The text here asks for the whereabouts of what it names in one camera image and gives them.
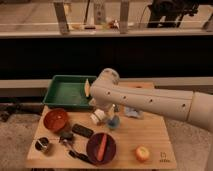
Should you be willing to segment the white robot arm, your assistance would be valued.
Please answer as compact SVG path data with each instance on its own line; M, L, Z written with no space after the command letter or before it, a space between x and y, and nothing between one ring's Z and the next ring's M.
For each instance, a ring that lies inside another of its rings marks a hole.
M92 83L93 105L108 111L113 104L150 112L209 131L213 135L213 95L184 90L132 88L119 85L116 70L105 68ZM212 145L205 171L213 171Z

